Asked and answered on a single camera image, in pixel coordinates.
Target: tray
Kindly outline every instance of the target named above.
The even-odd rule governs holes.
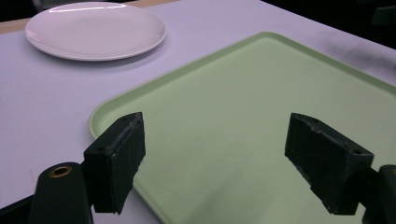
[[[134,187],[163,223],[361,223],[329,215],[284,147],[291,112],[396,163],[396,89],[284,36],[261,33],[99,105],[94,137],[142,111]]]

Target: table surface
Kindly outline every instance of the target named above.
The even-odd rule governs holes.
[[[26,40],[26,21],[0,24],[0,207],[33,194],[46,168],[83,161],[93,141],[88,119],[103,101],[259,32],[284,35],[396,85],[395,49],[259,0],[158,1],[134,4],[163,20],[165,40],[150,52],[112,62],[49,56]],[[4,31],[13,22],[22,26]],[[95,223],[161,223],[134,190],[120,216],[93,213],[93,218]]]

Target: dark background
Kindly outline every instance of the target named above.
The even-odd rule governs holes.
[[[112,0],[104,2],[132,2],[133,0]],[[37,13],[32,0],[0,0],[0,21],[31,18]]]
[[[396,24],[372,25],[377,7],[396,6],[396,0],[359,3],[358,0],[262,0],[271,5],[396,49]]]

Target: screw hole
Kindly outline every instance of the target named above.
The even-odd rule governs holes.
[[[71,171],[72,171],[71,166],[60,166],[60,167],[53,169],[49,173],[49,176],[52,178],[58,178],[58,177],[62,177],[64,175],[70,174]]]

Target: plate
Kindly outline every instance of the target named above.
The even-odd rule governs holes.
[[[79,61],[128,58],[158,46],[163,22],[139,7],[88,2],[54,7],[35,15],[25,35],[36,48]]]

